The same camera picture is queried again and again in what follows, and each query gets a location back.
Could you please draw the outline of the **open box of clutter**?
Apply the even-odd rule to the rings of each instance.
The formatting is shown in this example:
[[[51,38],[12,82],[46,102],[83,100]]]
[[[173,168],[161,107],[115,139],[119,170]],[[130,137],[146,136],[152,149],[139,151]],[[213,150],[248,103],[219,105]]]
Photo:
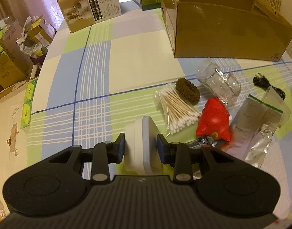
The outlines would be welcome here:
[[[42,15],[28,17],[16,44],[35,65],[42,66],[55,34],[55,28]]]

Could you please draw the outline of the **white appliance product box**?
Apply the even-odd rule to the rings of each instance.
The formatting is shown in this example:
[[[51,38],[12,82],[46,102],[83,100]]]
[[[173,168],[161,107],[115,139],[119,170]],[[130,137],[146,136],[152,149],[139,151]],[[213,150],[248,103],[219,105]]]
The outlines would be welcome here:
[[[119,0],[57,0],[71,33],[122,14]]]

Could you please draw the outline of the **white square container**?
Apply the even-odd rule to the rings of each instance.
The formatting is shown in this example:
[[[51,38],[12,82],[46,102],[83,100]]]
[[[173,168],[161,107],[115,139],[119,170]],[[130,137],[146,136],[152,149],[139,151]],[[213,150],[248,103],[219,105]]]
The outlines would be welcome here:
[[[156,149],[159,130],[150,116],[125,126],[125,169],[138,175],[161,175],[163,164]]]

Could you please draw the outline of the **brown cardboard box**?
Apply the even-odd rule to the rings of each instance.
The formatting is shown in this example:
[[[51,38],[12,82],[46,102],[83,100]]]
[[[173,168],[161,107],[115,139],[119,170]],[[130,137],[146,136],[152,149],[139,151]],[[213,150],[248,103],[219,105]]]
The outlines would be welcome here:
[[[175,58],[279,61],[292,25],[263,0],[161,0]]]

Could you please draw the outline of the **black toy car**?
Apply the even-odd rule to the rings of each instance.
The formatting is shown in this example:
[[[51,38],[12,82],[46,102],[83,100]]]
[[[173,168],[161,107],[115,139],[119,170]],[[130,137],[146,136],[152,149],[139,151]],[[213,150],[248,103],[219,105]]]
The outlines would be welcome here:
[[[200,149],[202,146],[207,146],[207,145],[211,147],[215,147],[216,142],[210,136],[201,136],[197,138],[196,140],[187,142],[186,145],[192,149]]]

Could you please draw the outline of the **brown knitted hair scrunchie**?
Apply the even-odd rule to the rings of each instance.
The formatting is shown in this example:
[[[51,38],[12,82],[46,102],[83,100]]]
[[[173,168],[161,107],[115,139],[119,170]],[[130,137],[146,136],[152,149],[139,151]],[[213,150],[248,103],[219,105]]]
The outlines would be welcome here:
[[[192,105],[196,105],[200,100],[199,89],[185,78],[180,78],[176,82],[176,91],[179,96]]]

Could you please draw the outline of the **brown cardboard carton left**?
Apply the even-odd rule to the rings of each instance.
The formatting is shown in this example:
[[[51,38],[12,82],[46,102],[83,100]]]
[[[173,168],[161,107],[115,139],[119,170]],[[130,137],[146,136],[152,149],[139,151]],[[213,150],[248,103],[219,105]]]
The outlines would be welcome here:
[[[19,49],[16,43],[22,32],[22,27],[15,20],[0,31],[0,86],[7,88],[17,82],[30,78],[34,64],[32,60]]]

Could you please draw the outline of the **bag of cotton swabs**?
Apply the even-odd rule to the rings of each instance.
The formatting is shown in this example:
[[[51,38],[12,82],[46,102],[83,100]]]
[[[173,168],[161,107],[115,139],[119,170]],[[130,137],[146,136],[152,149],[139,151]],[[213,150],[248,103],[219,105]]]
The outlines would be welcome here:
[[[176,85],[168,83],[154,93],[154,102],[161,111],[168,134],[176,134],[186,127],[197,123],[200,112],[189,102],[183,100]]]

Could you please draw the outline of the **green tissue pack stack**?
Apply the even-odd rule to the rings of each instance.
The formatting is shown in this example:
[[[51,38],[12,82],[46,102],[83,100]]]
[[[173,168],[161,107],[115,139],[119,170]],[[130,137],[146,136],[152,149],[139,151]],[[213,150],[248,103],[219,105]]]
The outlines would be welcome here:
[[[32,115],[32,102],[33,102],[37,82],[38,82],[38,77],[30,80],[28,82],[28,85],[25,91],[23,108],[22,108],[22,116],[21,116],[21,129],[24,131],[29,131],[31,115]]]

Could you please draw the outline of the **red toy figure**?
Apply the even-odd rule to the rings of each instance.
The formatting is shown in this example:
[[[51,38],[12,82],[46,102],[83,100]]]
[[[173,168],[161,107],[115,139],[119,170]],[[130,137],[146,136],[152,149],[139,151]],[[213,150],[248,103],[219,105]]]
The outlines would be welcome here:
[[[195,132],[196,136],[210,136],[215,141],[223,139],[230,141],[229,116],[222,102],[218,98],[210,98],[202,110]]]

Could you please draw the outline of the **silver foil pouch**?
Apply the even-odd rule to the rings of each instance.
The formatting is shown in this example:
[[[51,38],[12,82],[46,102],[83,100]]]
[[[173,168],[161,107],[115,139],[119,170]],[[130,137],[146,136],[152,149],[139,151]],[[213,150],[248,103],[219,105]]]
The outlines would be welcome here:
[[[218,142],[217,148],[260,168],[276,129],[289,118],[289,106],[270,86],[261,99],[246,98],[229,126],[231,140]]]

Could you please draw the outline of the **clear plastic bag with clips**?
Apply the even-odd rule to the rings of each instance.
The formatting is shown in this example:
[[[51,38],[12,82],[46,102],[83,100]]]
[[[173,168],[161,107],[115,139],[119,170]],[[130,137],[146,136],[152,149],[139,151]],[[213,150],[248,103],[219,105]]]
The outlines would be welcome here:
[[[223,73],[219,65],[206,58],[197,69],[197,80],[226,107],[233,105],[241,92],[241,84],[231,73]]]

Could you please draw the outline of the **checkered bed sheet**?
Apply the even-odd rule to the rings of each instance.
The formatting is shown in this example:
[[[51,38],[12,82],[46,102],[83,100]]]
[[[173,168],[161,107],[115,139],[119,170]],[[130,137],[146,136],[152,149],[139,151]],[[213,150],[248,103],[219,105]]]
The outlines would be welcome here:
[[[114,19],[71,33],[60,23],[40,71],[27,140],[27,164],[32,165],[73,144],[93,147],[115,140],[125,125],[150,116],[165,130],[154,104],[154,92],[185,77],[197,84],[202,58],[173,56],[159,9],[142,11],[123,3]],[[253,84],[257,73],[286,93],[288,122],[272,139],[262,169],[281,186],[275,209],[279,217],[292,211],[292,59],[280,61],[214,58],[223,72],[241,83],[241,93],[229,112],[235,115],[249,95],[261,98]]]

